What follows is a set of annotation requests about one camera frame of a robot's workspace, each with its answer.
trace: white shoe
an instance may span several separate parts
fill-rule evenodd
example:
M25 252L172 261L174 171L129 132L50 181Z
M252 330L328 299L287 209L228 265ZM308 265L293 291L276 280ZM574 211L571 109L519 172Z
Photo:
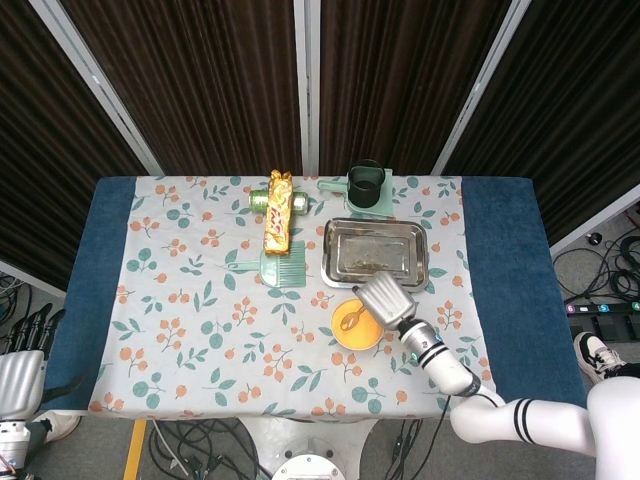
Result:
M618 368L627 362L620 359L615 350L596 337L593 333L582 332L573 340L573 348L578 357L580 369L593 383L609 378Z
M49 443L62 440L71 435L80 424L81 418L80 415L65 415L63 413L57 413L54 410L49 410L36 417L33 422L49 421L51 431L47 432L47 437L44 440L44 443Z

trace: metal tray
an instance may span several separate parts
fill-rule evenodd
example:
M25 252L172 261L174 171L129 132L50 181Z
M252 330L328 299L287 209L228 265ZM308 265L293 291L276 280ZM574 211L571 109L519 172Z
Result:
M411 291L428 282L427 232L413 222L334 218L324 229L322 279L351 288L375 272L390 272Z

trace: black stripe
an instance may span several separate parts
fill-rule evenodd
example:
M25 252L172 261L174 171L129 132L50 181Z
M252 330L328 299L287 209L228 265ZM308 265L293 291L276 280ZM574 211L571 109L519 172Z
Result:
M436 358L436 357L437 357L438 355L440 355L441 353L446 352L447 350L449 350L447 347L442 347L440 350L438 350L437 352L435 352L435 353L434 353L433 355L431 355L430 357L425 358L425 359L424 359L424 362L422 362L422 363L420 364L420 367L425 368L425 367L429 364L429 362L430 362L431 360L433 360L434 358Z
M422 359L424 357L426 357L427 355L429 355L429 352L433 351L434 348L436 348L436 347L438 347L440 345L444 345L444 344L442 342L435 343L435 344L431 345L429 348L427 348L424 352L422 352L420 354L420 356L418 357L418 363L421 363Z
M527 408L529 408L529 405L531 405L531 402L533 402L533 400L527 400L527 403L525 403L524 407L522 407L522 429L524 430L524 434L529 439L529 442L535 445L536 442L534 442L533 439L531 438L531 435L529 435L529 429L527 428Z
M524 398L518 400L516 408L513 411L513 424L516 426L516 433L520 437L520 440L522 440L524 443L528 443L527 440L522 436L522 433L520 432L520 424L518 423L518 411L520 410L520 405L522 405L522 402L524 402L525 400L526 399Z

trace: snack package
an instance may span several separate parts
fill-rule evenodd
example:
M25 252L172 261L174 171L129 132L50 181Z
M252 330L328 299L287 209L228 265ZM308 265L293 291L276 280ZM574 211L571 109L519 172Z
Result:
M267 218L264 230L264 252L267 255L289 253L289 225L293 200L293 179L291 173L271 172Z

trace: floral tablecloth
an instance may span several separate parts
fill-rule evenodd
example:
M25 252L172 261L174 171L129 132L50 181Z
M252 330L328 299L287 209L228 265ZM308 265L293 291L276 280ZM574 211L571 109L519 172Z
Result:
M250 212L249 191L266 188L266 178L137 179L91 412L350 421L441 411L444 397L397 333L364 352L333 338L331 313L353 294L323 283L322 239L329 219L351 214L317 180L294 179L311 201L292 230L306 243L308 277L305 288L285 289L227 268L260 257L264 218ZM495 389L466 261L461 179L393 181L396 218L427 230L430 281L415 294L418 316Z

